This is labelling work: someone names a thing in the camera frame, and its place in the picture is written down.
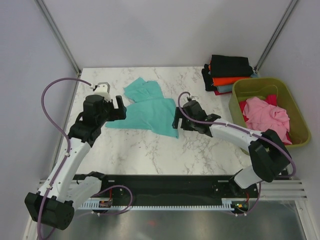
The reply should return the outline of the teal t shirt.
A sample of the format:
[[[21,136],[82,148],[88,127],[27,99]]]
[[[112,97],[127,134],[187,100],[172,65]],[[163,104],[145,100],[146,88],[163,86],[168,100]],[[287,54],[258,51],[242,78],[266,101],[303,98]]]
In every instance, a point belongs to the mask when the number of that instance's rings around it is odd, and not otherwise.
[[[139,77],[124,88],[124,96],[133,101],[126,107],[126,118],[108,121],[107,128],[150,130],[158,135],[179,138],[178,130],[172,127],[176,103],[172,98],[164,97],[157,81]]]

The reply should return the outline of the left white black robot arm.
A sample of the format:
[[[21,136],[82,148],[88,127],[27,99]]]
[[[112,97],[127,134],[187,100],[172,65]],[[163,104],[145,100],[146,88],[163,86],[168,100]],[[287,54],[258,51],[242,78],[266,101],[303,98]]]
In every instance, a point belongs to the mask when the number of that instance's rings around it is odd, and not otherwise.
[[[105,97],[93,94],[85,98],[83,110],[70,127],[67,148],[56,163],[47,180],[36,193],[29,192],[24,203],[31,219],[55,229],[65,230],[71,223],[75,211],[92,195],[106,196],[110,191],[103,174],[91,172],[73,189],[72,180],[83,161],[100,136],[106,122],[124,120],[126,107],[120,95],[115,97],[118,107]]]

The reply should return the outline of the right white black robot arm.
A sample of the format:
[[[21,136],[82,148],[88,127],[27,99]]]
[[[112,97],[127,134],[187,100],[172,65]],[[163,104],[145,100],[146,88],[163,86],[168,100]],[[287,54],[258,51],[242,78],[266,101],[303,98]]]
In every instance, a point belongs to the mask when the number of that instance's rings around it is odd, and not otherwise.
[[[250,130],[230,123],[220,115],[206,114],[196,100],[176,107],[172,127],[222,139],[249,154],[250,166],[239,170],[230,180],[229,191],[235,197],[242,196],[253,184],[291,177],[285,169],[292,158],[274,130]]]

